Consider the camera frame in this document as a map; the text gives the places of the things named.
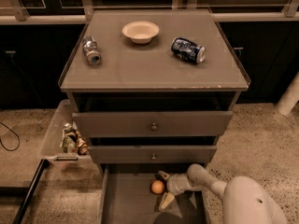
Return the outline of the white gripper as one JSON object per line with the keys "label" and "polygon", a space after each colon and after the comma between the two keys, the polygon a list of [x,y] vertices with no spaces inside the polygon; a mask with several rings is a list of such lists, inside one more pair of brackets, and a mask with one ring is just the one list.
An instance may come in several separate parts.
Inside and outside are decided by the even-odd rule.
{"label": "white gripper", "polygon": [[167,190],[159,204],[159,209],[164,210],[171,202],[175,200],[175,195],[179,195],[191,188],[189,179],[186,174],[170,175],[164,171],[159,171],[158,174],[163,180],[167,180]]}

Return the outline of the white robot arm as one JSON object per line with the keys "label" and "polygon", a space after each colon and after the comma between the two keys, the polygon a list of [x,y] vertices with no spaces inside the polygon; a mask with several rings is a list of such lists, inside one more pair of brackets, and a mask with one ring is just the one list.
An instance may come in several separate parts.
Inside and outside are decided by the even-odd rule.
{"label": "white robot arm", "polygon": [[237,176],[224,182],[199,164],[192,164],[184,174],[170,175],[160,171],[159,175],[166,182],[160,210],[187,190],[207,188],[222,201],[224,224],[287,224],[281,207],[259,183],[249,177]]}

